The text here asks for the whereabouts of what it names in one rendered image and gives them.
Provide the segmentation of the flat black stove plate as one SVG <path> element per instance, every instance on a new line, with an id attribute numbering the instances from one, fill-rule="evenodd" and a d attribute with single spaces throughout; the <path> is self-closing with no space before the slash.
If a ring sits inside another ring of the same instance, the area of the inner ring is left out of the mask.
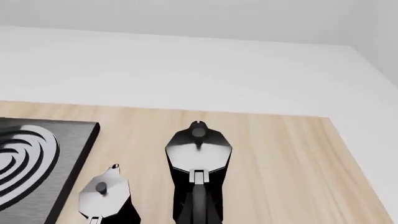
<path id="1" fill-rule="evenodd" d="M 96 122 L 0 117 L 0 224 L 55 224 L 99 132 Z"/>

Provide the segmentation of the small silver moka pot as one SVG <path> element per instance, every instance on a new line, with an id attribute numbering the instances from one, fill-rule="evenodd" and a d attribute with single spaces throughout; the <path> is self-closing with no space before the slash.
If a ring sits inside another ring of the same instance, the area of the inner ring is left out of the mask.
<path id="1" fill-rule="evenodd" d="M 87 218 L 86 224 L 141 224 L 119 164 L 88 182 L 79 193 L 78 211 Z"/>

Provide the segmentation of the large silver moka pot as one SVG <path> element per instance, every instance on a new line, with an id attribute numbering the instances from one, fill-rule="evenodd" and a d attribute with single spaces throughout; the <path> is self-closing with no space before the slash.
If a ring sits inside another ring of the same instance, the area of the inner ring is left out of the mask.
<path id="1" fill-rule="evenodd" d="M 174 134 L 165 153 L 176 224 L 223 224 L 223 183 L 232 150 L 223 134 L 203 121 Z"/>

